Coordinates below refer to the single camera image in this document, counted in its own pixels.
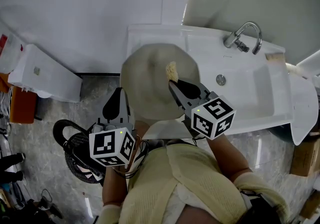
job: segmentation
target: sponge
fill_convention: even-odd
[[[177,64],[175,61],[171,61],[168,65],[166,65],[165,74],[168,81],[172,80],[176,83],[178,82],[179,76],[177,72]]]

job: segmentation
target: marker cube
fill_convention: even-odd
[[[223,96],[191,110],[191,128],[210,140],[230,129],[236,110]]]
[[[135,143],[136,139],[125,127],[91,133],[90,157],[105,167],[128,165]]]

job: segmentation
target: drain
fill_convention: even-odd
[[[218,74],[215,78],[215,81],[218,85],[224,86],[226,84],[226,77],[223,74]]]

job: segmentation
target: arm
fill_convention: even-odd
[[[207,139],[212,153],[224,176],[232,182],[241,174],[252,172],[248,161],[223,134],[214,140]]]
[[[142,138],[149,125],[144,122],[137,121],[134,125],[136,133]],[[125,167],[120,167],[121,171],[125,171]],[[125,178],[118,175],[112,167],[107,167],[105,170],[105,178],[102,188],[102,201],[103,206],[116,205],[121,206],[128,194],[127,181]]]

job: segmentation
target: cardboard box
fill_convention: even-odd
[[[320,169],[320,139],[294,147],[290,174],[309,176]]]
[[[315,214],[316,210],[320,205],[320,191],[314,191],[307,201],[305,201],[302,210],[300,211],[300,216],[311,219],[312,216]]]
[[[4,203],[6,204],[6,206],[8,208],[11,208],[11,205],[6,197],[6,193],[2,188],[0,188],[0,199],[2,199],[4,201]]]
[[[320,132],[320,122],[319,122],[319,119],[320,119],[320,110],[318,112],[318,119],[316,120],[316,123],[314,125],[314,127],[311,129],[311,133],[319,133]]]

